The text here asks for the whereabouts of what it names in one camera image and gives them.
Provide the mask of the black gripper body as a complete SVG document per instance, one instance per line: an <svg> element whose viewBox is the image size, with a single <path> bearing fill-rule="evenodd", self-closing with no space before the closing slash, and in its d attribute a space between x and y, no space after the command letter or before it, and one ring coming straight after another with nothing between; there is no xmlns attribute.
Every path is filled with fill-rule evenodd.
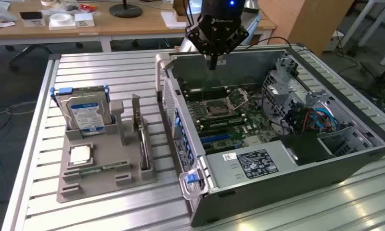
<svg viewBox="0 0 385 231"><path fill-rule="evenodd" d="M242 26L241 15L244 10L242 0L205 0L201 4L198 19L200 28L210 41L216 27L236 28Z"/></svg>

